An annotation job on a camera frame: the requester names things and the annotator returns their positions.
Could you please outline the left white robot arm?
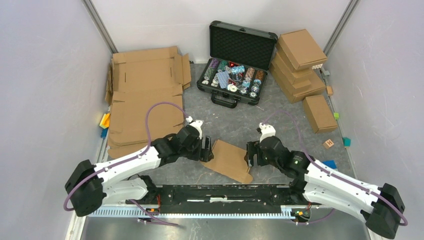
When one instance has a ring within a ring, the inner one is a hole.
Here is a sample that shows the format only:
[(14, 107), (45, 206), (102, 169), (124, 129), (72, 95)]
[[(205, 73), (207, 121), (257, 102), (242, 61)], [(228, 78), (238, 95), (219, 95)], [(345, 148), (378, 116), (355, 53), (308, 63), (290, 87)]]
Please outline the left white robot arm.
[(212, 139), (203, 135), (198, 121), (178, 133), (157, 138), (144, 148), (108, 162), (92, 164), (86, 159), (78, 163), (64, 188), (64, 209), (78, 217), (92, 214), (102, 205), (126, 200), (153, 203), (157, 190), (143, 178), (129, 180), (143, 171), (160, 168), (179, 158), (209, 162), (214, 157)]

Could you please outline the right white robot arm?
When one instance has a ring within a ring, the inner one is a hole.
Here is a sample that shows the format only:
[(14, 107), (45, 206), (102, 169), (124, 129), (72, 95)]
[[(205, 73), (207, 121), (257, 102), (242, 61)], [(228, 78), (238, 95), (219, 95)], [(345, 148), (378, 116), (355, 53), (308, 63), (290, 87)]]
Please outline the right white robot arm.
[(245, 161), (251, 167), (271, 165), (293, 179), (289, 199), (295, 204), (316, 203), (349, 214), (377, 235), (393, 240), (405, 204), (398, 189), (366, 183), (334, 170), (303, 151), (289, 150), (276, 136), (246, 144)]

